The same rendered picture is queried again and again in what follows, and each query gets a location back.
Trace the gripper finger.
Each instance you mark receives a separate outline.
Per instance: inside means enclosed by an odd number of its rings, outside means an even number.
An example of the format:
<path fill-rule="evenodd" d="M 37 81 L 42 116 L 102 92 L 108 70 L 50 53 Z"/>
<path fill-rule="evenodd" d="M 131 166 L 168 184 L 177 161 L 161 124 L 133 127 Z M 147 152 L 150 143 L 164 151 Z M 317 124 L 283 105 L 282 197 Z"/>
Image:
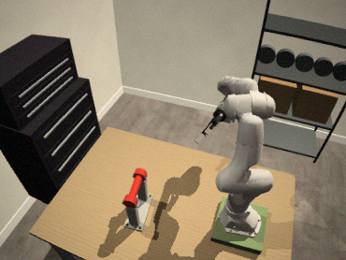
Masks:
<path fill-rule="evenodd" d="M 213 118 L 213 121 L 211 121 L 211 124 L 209 125 L 209 127 L 205 130 L 204 133 L 206 133 L 207 135 L 209 135 L 209 133 L 213 130 L 213 128 L 216 126 L 216 124 L 218 124 L 218 122 L 220 121 L 220 119 L 223 117 L 222 113 L 219 113 L 219 115 Z"/>
<path fill-rule="evenodd" d="M 209 123 L 210 125 L 211 123 Z M 204 131 L 198 136 L 198 138 L 195 140 L 195 142 L 198 144 L 202 139 L 203 137 L 206 136 L 206 133 L 204 134 L 205 130 L 209 127 L 209 125 L 204 129 Z"/>

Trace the red dumbbell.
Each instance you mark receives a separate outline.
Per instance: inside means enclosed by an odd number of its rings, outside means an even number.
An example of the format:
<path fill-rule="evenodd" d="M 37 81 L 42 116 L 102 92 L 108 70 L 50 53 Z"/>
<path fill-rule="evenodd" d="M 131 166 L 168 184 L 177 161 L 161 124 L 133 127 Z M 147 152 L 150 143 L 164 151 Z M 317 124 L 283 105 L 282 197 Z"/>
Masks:
<path fill-rule="evenodd" d="M 134 208 L 137 204 L 137 192 L 142 181 L 145 180 L 147 171 L 143 168 L 137 168 L 134 174 L 134 182 L 129 195 L 126 195 L 123 204 L 128 208 Z"/>

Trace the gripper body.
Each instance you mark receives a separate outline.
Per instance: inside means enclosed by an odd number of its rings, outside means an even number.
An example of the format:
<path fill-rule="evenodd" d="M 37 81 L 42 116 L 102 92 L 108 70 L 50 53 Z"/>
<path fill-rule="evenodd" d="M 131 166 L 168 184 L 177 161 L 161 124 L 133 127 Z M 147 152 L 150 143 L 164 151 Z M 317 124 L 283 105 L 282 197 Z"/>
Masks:
<path fill-rule="evenodd" d="M 220 108 L 217 108 L 214 112 L 213 112 L 213 117 L 217 117 L 219 115 L 219 113 L 223 114 L 223 117 L 221 119 L 221 122 L 223 122 L 226 119 L 226 115 L 224 114 L 224 111 Z"/>

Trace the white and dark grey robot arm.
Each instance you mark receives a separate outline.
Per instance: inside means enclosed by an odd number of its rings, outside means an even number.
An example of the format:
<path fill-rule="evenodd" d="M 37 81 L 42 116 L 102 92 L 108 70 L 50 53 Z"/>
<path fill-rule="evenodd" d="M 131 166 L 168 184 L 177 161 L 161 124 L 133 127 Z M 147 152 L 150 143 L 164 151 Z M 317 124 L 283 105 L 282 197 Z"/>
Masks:
<path fill-rule="evenodd" d="M 228 193 L 228 204 L 225 201 L 219 218 L 225 232 L 253 238 L 259 232 L 261 218 L 249 205 L 257 196 L 269 192 L 274 181 L 268 170 L 249 168 L 262 156 L 264 125 L 261 119 L 270 119 L 276 107 L 273 98 L 258 92 L 256 81 L 247 78 L 238 84 L 237 81 L 235 77 L 223 77 L 218 82 L 218 90 L 225 95 L 225 100 L 217 107 L 227 116 L 224 122 L 238 120 L 235 155 L 216 178 L 218 190 Z"/>

